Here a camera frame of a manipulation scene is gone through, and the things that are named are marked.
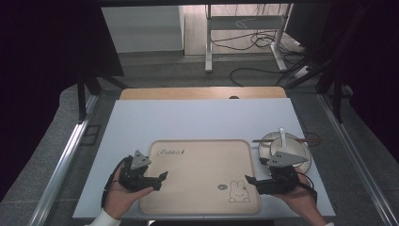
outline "white table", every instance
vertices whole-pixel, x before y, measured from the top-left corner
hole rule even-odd
[[[257,143],[283,127],[287,133],[303,137],[288,98],[232,100],[138,100],[117,101],[104,133],[88,180],[76,206],[74,218],[96,218],[104,185],[114,167],[139,149],[146,153],[155,140],[165,139],[244,139],[251,144],[255,175],[267,179],[259,163]],[[318,208],[323,216],[335,216],[314,161],[308,176],[318,192]],[[261,208],[250,215],[148,215],[137,202],[125,218],[137,219],[256,219],[296,217],[281,200],[261,196]]]

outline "gray floor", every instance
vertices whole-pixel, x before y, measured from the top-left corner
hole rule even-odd
[[[204,71],[204,60],[200,53],[194,53],[191,56],[181,56],[176,53],[158,53],[156,56],[145,53],[122,54],[120,62],[125,77],[119,80],[134,88],[232,87],[237,85],[231,81],[229,75],[237,68],[277,70],[277,65],[269,51],[258,51],[251,55],[217,53],[214,57],[212,73]],[[233,79],[243,86],[275,86],[280,77],[281,74],[248,70],[233,74]],[[386,225],[376,211],[370,192],[360,180],[359,173],[348,158],[347,150],[315,93],[314,85],[317,79],[318,77],[315,77],[295,89],[286,89],[286,92],[293,101],[304,133],[309,133],[310,137],[316,134],[324,139],[320,145],[312,146],[311,152],[337,214],[337,217],[331,220],[336,225]],[[84,225],[89,222],[73,220],[72,213],[88,177],[113,104],[120,95],[119,88],[102,79],[99,80],[104,92],[98,97],[89,127],[80,142],[45,225]],[[284,86],[286,82],[287,80],[282,80],[279,85]],[[348,103],[348,99],[343,99],[342,103],[343,126],[356,144],[364,164],[398,218],[399,166],[359,119]],[[77,107],[76,86],[73,86],[61,94],[54,121],[23,172],[1,202],[0,225],[26,225],[31,219],[77,123]],[[145,223],[124,221],[122,225],[145,225]],[[275,225],[306,224],[299,218],[290,218],[276,219]]]

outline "wire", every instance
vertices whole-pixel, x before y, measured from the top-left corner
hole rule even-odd
[[[251,71],[262,72],[262,73],[281,73],[281,72],[273,72],[273,71],[268,71],[268,70],[263,70],[263,69],[254,69],[254,68],[238,68],[238,69],[234,69],[233,71],[230,72],[229,78],[230,78],[230,80],[231,80],[235,85],[237,85],[237,86],[239,86],[239,87],[243,87],[243,85],[240,84],[240,83],[238,83],[238,82],[236,82],[236,81],[232,78],[232,75],[233,75],[235,72],[240,71],[240,70],[251,70]]]

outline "metal frame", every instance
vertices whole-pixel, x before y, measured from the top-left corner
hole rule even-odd
[[[270,49],[275,57],[281,72],[287,71],[284,60],[279,51],[282,33],[288,20],[292,4],[288,4],[287,9],[282,15],[266,15],[266,16],[212,16],[211,6],[207,5],[206,14],[206,51],[205,51],[205,71],[212,72],[212,39],[211,32],[213,30],[253,30],[253,29],[276,29],[278,31],[276,41],[272,42]],[[246,21],[245,27],[236,25],[237,21]]]
[[[367,169],[365,163],[363,162],[356,145],[351,140],[350,136],[345,130],[343,124],[341,124],[335,117],[334,113],[330,110],[331,104],[328,100],[326,94],[319,94],[319,100],[326,111],[326,114],[331,121],[337,135],[339,136],[341,143],[346,149],[349,159],[351,160],[360,180],[363,182],[364,187],[372,199],[376,210],[387,226],[397,226],[399,225],[398,220],[391,210],[391,206],[388,200],[382,193],[381,188],[376,183],[375,179],[371,175],[370,171]]]
[[[79,141],[88,126],[88,121],[97,99],[97,96],[90,96],[88,99],[88,103],[86,105],[87,116],[81,123],[76,124],[75,128],[73,129],[70,140],[68,141],[67,146],[65,147],[64,152],[62,153],[58,164],[56,165],[56,169],[54,170],[47,187],[44,189],[43,195],[41,196],[28,225],[43,225],[46,221],[51,207],[56,199],[57,193],[62,186],[62,182],[64,181],[65,175],[67,174],[69,166],[73,160],[73,156],[77,150]]]

